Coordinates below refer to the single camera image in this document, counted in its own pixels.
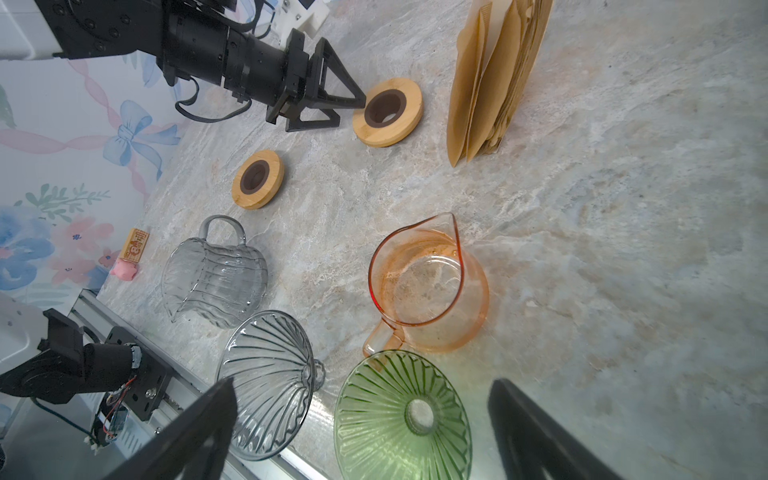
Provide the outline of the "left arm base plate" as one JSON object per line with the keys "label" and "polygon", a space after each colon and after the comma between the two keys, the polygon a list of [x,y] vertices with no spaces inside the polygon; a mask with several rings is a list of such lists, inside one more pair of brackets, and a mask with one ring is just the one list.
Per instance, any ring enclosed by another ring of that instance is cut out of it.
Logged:
{"label": "left arm base plate", "polygon": [[154,344],[141,339],[124,327],[113,327],[106,339],[107,344],[138,347],[141,352],[139,366],[128,380],[124,404],[141,421],[149,421],[160,406],[174,370]]}

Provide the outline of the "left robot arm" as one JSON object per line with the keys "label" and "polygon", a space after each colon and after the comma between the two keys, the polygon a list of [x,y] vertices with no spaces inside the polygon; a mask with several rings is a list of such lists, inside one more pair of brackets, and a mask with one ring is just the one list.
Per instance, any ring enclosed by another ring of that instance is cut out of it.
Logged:
{"label": "left robot arm", "polygon": [[254,31],[265,4],[246,22],[232,18],[234,1],[4,1],[1,57],[40,60],[152,55],[169,85],[219,84],[240,103],[255,102],[266,120],[289,132],[335,128],[341,109],[362,109],[366,96],[326,39],[313,54],[292,30],[284,49]]}

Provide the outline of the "green glass dripper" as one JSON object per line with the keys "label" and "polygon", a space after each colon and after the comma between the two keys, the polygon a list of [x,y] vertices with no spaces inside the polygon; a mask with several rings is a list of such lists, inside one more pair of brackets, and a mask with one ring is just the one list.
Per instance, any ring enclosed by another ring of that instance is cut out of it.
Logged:
{"label": "green glass dripper", "polygon": [[346,378],[334,413],[345,479],[467,479],[472,436],[463,403],[426,358],[386,350]]}

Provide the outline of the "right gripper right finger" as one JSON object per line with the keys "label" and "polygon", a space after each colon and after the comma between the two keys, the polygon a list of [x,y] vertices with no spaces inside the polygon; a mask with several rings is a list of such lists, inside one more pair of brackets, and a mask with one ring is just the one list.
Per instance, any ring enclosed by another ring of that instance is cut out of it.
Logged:
{"label": "right gripper right finger", "polygon": [[508,479],[619,477],[508,379],[493,381],[488,412]]}

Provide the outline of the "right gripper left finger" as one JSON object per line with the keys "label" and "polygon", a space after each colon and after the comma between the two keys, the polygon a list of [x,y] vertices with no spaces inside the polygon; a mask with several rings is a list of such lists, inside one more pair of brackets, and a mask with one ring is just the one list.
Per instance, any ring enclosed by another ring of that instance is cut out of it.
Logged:
{"label": "right gripper left finger", "polygon": [[219,479],[237,419],[233,380],[217,382],[109,479]]}

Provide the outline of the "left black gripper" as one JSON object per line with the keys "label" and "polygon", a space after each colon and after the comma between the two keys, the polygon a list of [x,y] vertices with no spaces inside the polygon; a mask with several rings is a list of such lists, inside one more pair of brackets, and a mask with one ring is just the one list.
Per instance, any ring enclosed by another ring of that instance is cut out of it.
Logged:
{"label": "left black gripper", "polygon": [[[340,116],[333,109],[362,109],[366,95],[327,39],[319,39],[312,55],[304,50],[304,42],[305,34],[293,29],[284,51],[282,81],[274,104],[267,108],[266,121],[275,124],[279,116],[284,117],[287,132],[336,128]],[[337,80],[349,96],[329,93],[328,77]],[[320,118],[304,120],[304,113],[320,113]]]}

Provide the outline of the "orange glass carafe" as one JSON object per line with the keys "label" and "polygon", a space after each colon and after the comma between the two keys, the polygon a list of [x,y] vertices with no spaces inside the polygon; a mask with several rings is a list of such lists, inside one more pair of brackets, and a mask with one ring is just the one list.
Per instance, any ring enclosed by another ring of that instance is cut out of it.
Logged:
{"label": "orange glass carafe", "polygon": [[366,357],[405,346],[456,350],[479,332],[489,310],[487,277],[461,245],[451,212],[390,233],[371,258],[368,288],[380,323],[362,347]]}

